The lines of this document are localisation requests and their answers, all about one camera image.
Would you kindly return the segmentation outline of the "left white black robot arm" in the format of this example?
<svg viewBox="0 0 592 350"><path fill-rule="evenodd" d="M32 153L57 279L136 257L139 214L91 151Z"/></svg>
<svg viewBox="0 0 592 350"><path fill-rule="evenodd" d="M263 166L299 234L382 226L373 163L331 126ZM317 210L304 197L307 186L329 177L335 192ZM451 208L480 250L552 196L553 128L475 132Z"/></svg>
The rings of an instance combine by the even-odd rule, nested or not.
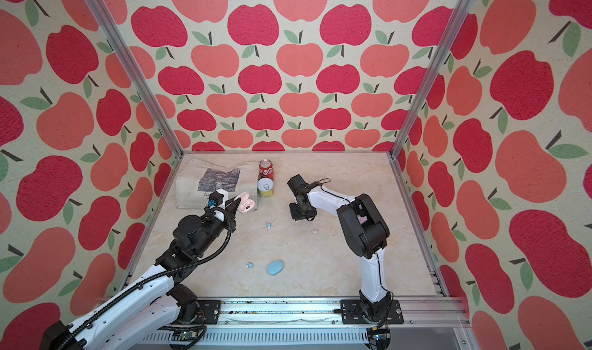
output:
<svg viewBox="0 0 592 350"><path fill-rule="evenodd" d="M149 334L174 322L193 325L201 313L197 296L183 281L219 256L236 230L240 201L209 203L200 216L184 217L171 246L139 279L87 315L65 325L58 321L43 333L42 349L130 349Z"/></svg>

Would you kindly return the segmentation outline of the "pink earbud charging case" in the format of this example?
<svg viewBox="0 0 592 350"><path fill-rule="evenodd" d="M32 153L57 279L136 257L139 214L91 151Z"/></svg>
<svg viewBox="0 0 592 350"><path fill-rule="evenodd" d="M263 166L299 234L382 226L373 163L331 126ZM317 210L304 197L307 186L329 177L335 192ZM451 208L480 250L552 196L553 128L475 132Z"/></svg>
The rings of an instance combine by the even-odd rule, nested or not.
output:
<svg viewBox="0 0 592 350"><path fill-rule="evenodd" d="M237 198L240 200L240 203L237 207L237 211L239 213L246 214L249 211L256 209L255 201L250 198L250 194L248 194L248 192L243 192L237 195Z"/></svg>

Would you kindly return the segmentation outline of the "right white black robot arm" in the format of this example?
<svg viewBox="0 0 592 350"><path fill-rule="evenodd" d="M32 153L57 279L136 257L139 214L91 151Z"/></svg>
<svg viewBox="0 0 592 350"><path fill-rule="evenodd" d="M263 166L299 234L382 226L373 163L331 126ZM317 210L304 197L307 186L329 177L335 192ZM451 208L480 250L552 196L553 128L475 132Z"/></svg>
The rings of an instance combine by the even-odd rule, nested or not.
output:
<svg viewBox="0 0 592 350"><path fill-rule="evenodd" d="M361 315L371 325L384 325L393 303L384 262L389 228L368 194L339 194L325 187L329 181L323 178L308 183L299 174L290 178L288 187L295 198L290 204L291 218L313 221L322 210L339 219L346 244L360 258Z"/></svg>

